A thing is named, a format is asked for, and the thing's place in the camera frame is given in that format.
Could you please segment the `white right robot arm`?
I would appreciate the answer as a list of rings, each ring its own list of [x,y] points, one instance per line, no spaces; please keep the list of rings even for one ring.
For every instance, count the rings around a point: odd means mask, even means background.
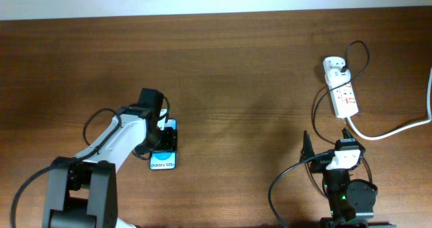
[[[371,180],[350,178],[364,157],[365,147],[346,128],[342,134],[333,149],[316,154],[308,132],[304,132],[300,161],[309,165],[310,173],[323,175],[331,216],[320,220],[321,227],[368,227],[377,186]]]

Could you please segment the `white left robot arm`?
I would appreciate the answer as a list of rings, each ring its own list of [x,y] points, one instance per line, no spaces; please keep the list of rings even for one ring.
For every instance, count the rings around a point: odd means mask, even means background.
[[[43,227],[129,227],[118,217],[117,172],[130,154],[153,171],[177,166],[177,121],[168,98],[144,88],[137,103],[116,110],[109,127],[49,172]]]

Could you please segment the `blue screen Galaxy smartphone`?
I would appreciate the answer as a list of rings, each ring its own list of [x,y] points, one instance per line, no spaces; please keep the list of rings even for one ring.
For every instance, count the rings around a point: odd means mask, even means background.
[[[177,130],[177,120],[169,119],[165,124],[165,129],[167,127],[172,127]],[[152,156],[149,164],[149,167],[152,171],[172,170],[176,168],[178,150],[166,151],[165,129],[164,129],[164,135],[162,139],[163,149],[152,152]]]

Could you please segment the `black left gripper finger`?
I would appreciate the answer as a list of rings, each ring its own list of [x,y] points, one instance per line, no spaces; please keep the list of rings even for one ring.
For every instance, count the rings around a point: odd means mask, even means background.
[[[178,149],[178,131],[172,127],[165,129],[166,151],[176,151]]]
[[[159,127],[156,127],[155,131],[153,132],[153,135],[155,137],[154,150],[160,150],[164,131],[161,130]]]

